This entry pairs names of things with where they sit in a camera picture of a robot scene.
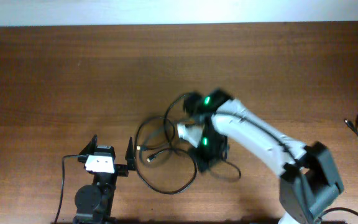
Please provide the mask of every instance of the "robotic arm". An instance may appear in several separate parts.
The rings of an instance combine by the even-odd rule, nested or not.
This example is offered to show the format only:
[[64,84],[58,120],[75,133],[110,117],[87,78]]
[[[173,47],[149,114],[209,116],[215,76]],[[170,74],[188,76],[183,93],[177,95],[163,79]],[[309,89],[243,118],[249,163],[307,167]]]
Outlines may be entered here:
[[[292,139],[221,90],[206,97],[189,96],[183,109],[203,126],[178,124],[179,137],[193,145],[198,165],[218,156],[222,141],[234,139],[257,156],[280,179],[280,202],[286,214],[279,224],[312,224],[344,190],[331,153],[320,142],[313,146]],[[309,169],[305,174],[302,169]]]

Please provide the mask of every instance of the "green light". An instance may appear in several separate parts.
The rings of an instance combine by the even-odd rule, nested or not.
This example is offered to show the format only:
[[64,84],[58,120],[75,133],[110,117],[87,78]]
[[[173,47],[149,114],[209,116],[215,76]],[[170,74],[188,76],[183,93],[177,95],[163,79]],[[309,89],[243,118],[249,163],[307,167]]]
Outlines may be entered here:
[[204,146],[208,145],[208,139],[207,138],[203,138],[203,145]]
[[207,105],[210,100],[211,100],[211,97],[207,96],[204,100],[204,104]]

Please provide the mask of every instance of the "wooden table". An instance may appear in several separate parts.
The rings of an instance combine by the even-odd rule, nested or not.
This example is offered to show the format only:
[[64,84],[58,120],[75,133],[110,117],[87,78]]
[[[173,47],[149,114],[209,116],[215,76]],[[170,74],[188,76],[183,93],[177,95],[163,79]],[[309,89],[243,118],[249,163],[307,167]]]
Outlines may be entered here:
[[[346,188],[334,206],[358,211],[358,138],[343,123],[358,112],[358,22],[23,27],[0,28],[0,223],[52,222],[62,156],[98,134],[124,163],[144,118],[162,114],[180,93],[217,87],[289,136],[327,145]],[[282,216],[278,180],[230,143],[240,181],[199,175],[186,192],[169,196],[130,173],[117,182],[112,215],[217,222]],[[92,179],[74,160],[66,166],[63,222],[75,214],[76,191]],[[175,185],[192,172],[166,167],[155,170],[154,181]],[[358,223],[340,212],[327,218]]]

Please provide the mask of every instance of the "wooden surface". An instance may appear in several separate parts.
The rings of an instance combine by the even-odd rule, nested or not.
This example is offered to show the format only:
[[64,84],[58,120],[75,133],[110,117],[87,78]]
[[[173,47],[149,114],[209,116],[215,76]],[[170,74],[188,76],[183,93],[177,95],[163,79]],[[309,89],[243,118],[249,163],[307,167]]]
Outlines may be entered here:
[[[358,211],[358,139],[342,121],[358,112],[358,22],[25,27],[0,28],[0,223],[52,222],[62,156],[98,134],[124,163],[144,118],[162,114],[180,93],[216,87],[289,136],[327,145],[346,188],[334,206]],[[186,192],[168,196],[130,173],[117,182],[112,215],[217,222],[282,216],[275,176],[231,146],[239,182],[199,175]],[[156,184],[174,187],[191,175],[184,165],[166,166],[155,170]],[[91,176],[75,161],[66,170],[60,220],[69,222],[75,193]],[[328,218],[358,223],[345,213]]]

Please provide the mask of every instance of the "white wall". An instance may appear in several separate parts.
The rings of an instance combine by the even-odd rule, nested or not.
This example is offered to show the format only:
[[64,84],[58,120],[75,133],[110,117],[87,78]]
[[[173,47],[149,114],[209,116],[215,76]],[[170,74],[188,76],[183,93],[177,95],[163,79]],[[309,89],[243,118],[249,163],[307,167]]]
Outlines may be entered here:
[[358,21],[358,0],[0,0],[0,26]]

